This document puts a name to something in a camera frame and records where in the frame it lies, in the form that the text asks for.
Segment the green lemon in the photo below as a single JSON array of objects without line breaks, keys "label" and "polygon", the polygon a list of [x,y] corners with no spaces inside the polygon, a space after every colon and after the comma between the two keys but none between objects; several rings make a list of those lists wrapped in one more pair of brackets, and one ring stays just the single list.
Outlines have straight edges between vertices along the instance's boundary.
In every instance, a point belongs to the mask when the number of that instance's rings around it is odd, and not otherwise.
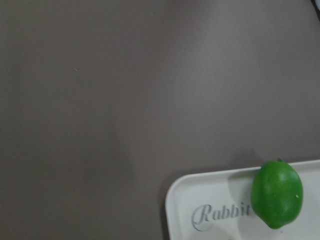
[{"label": "green lemon", "polygon": [[268,161],[257,171],[251,187],[251,207],[269,228],[277,230],[295,221],[303,200],[302,180],[283,159]]}]

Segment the cream rabbit tray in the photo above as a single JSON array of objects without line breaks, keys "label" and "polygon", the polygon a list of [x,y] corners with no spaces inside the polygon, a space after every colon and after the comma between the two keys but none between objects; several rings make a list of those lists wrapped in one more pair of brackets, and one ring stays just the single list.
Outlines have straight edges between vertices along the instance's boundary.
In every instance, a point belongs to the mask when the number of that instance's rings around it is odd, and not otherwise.
[{"label": "cream rabbit tray", "polygon": [[320,162],[295,162],[303,183],[297,219],[269,228],[251,207],[257,167],[189,174],[169,188],[165,213],[172,240],[317,240],[320,237]]}]

